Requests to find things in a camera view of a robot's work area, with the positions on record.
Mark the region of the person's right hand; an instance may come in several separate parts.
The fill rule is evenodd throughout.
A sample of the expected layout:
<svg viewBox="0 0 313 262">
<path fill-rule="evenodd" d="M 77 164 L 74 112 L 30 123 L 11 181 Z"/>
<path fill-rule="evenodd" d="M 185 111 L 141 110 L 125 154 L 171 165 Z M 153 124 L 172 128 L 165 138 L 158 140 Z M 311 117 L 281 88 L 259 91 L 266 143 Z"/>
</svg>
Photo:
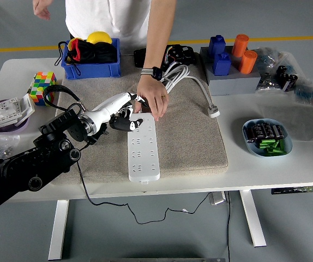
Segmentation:
<svg viewBox="0 0 313 262">
<path fill-rule="evenodd" d="M 52 4 L 53 0 L 33 0 L 33 13 L 40 19 L 50 20 L 51 14 L 48 7 Z"/>
</svg>

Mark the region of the person's left hand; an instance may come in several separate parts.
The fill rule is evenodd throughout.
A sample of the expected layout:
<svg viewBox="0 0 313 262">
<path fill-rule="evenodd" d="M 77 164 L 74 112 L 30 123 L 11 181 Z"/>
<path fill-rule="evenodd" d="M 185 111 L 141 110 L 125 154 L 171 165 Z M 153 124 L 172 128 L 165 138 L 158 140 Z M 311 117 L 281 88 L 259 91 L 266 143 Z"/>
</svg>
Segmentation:
<svg viewBox="0 0 313 262">
<path fill-rule="evenodd" d="M 151 75 L 141 75 L 137 85 L 137 95 L 146 99 L 156 121 L 164 116 L 169 104 L 169 95 L 162 82 Z"/>
</svg>

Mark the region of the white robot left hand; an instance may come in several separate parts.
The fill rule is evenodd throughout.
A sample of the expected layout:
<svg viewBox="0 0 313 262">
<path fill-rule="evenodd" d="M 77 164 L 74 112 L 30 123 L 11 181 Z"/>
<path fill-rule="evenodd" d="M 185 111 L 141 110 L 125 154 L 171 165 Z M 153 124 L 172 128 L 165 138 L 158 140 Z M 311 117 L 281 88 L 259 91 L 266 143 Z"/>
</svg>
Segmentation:
<svg viewBox="0 0 313 262">
<path fill-rule="evenodd" d="M 143 119 L 131 121 L 132 105 L 130 101 L 144 103 L 145 100 L 134 93 L 120 93 L 106 101 L 102 102 L 92 111 L 85 112 L 82 118 L 86 120 L 90 129 L 87 131 L 88 135 L 96 134 L 103 123 L 109 123 L 111 128 L 121 131 L 130 132 L 138 128 Z"/>
</svg>

